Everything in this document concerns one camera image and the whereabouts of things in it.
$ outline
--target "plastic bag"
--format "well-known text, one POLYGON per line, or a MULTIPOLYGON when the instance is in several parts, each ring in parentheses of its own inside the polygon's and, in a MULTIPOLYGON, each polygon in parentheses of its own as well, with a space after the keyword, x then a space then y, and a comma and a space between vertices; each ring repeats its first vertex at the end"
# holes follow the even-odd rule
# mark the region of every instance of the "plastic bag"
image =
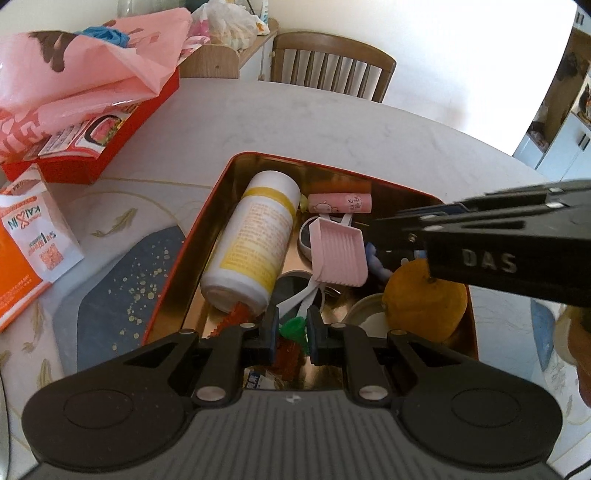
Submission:
POLYGON ((227 45, 236 51, 248 48, 259 33, 256 15, 225 0, 209 0, 195 10, 192 17, 196 22, 207 20, 212 43, 227 45))
POLYGON ((36 164, 0 191, 0 330, 82 260, 36 164))
POLYGON ((159 95, 191 26, 176 8, 105 24, 128 48, 59 31, 0 37, 0 163, 70 125, 159 95))

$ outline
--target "wooden shelf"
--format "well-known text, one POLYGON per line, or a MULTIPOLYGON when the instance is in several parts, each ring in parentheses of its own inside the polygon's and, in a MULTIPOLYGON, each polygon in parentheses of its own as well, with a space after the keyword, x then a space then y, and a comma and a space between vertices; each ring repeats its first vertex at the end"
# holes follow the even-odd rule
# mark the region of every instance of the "wooden shelf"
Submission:
POLYGON ((279 30, 279 23, 269 19, 269 35, 259 36, 246 50, 237 52, 225 45, 203 45, 179 67, 181 78, 237 79, 240 69, 279 30))
POLYGON ((256 51, 261 48, 265 43, 267 43, 279 30, 279 22, 274 18, 269 19, 269 30, 271 33, 265 35, 264 37, 257 37, 254 43, 248 47, 246 50, 242 50, 238 56, 240 60, 238 61, 238 68, 241 69, 244 64, 250 60, 250 58, 256 53, 256 51))

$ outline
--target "round lid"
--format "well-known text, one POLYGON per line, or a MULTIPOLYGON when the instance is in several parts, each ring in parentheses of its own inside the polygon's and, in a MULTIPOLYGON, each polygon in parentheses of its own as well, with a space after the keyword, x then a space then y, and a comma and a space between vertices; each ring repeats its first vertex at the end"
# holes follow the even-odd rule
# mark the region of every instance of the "round lid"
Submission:
POLYGON ((246 187, 246 192, 257 187, 267 187, 281 192, 290 201, 294 210, 300 205, 300 188, 290 176, 280 171, 265 170, 257 173, 246 187))

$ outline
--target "metal screw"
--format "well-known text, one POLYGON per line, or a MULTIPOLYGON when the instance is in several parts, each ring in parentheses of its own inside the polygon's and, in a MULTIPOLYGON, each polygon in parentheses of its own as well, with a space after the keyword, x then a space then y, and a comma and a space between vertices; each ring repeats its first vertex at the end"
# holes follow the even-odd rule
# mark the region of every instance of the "metal screw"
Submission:
POLYGON ((226 391, 221 387, 201 387, 197 390, 197 398, 203 401, 219 401, 226 396, 226 391))
POLYGON ((388 396, 388 390, 379 385, 366 385, 359 389, 359 396, 365 400, 379 401, 388 396))

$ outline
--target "yellow label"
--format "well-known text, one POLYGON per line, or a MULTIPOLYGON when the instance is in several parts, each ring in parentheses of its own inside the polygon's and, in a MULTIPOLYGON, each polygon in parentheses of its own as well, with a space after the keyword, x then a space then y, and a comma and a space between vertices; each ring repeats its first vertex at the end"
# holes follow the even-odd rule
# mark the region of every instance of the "yellow label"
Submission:
POLYGON ((296 209, 293 204, 290 202, 289 198, 287 198, 287 195, 281 193, 279 190, 270 187, 253 187, 245 191, 242 198, 252 196, 267 197, 271 200, 275 200, 279 205, 285 207, 285 209, 291 214, 291 218, 296 218, 296 209))
POLYGON ((279 208, 253 203, 220 268, 241 273, 271 294, 281 271, 293 220, 279 208))

